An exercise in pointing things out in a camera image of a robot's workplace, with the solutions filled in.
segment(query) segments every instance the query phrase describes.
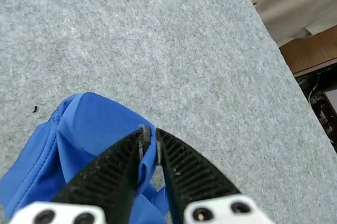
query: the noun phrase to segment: beige fabric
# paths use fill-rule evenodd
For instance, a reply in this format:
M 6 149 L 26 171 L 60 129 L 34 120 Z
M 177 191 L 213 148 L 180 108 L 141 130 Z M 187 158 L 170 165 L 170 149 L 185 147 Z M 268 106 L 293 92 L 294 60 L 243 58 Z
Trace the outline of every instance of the beige fabric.
M 279 46 L 337 24 L 337 0 L 252 0 Z

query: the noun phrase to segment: blue cloth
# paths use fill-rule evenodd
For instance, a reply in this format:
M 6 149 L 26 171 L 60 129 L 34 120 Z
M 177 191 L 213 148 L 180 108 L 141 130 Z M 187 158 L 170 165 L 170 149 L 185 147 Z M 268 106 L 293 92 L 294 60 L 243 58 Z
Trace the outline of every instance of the blue cloth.
M 67 98 L 48 122 L 36 128 L 0 181 L 0 203 L 7 218 L 33 201 L 51 200 L 93 158 L 142 126 L 150 126 L 152 136 L 139 166 L 130 223 L 166 223 L 169 204 L 165 187 L 157 192 L 149 184 L 156 166 L 154 126 L 121 104 L 94 93 Z

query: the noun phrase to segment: blue fabric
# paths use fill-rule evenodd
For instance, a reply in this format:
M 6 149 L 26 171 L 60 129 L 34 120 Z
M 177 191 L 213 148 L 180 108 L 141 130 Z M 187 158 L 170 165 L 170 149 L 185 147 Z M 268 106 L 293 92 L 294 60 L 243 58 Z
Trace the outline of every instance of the blue fabric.
M 7 218 L 33 201 L 51 200 L 93 158 L 142 126 L 150 126 L 152 136 L 139 166 L 130 223 L 166 223 L 169 204 L 165 187 L 157 192 L 149 184 L 156 163 L 154 126 L 121 104 L 94 93 L 64 100 L 49 121 L 36 128 L 0 181 L 0 203 Z

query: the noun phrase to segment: screw hole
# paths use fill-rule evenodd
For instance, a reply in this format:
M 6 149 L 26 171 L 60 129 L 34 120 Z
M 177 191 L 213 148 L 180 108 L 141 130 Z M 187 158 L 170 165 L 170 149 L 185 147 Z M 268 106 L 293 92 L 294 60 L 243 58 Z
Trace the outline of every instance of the screw hole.
M 250 207 L 242 202 L 236 202 L 231 206 L 234 213 L 248 213 L 251 211 Z
M 54 211 L 44 210 L 35 217 L 34 224 L 49 224 L 54 219 L 54 216 Z
M 213 214 L 206 208 L 197 208 L 193 212 L 193 219 L 195 221 L 206 221 L 213 219 Z
M 91 213 L 85 212 L 76 217 L 74 224 L 93 224 L 94 220 L 95 218 Z

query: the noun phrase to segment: gray carpet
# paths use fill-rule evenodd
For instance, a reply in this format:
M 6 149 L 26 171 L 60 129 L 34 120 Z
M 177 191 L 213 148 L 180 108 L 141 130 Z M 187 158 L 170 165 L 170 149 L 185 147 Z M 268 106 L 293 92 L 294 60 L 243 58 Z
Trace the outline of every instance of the gray carpet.
M 277 223 L 335 223 L 337 156 L 249 0 L 0 0 L 0 175 L 83 91 L 184 139 Z

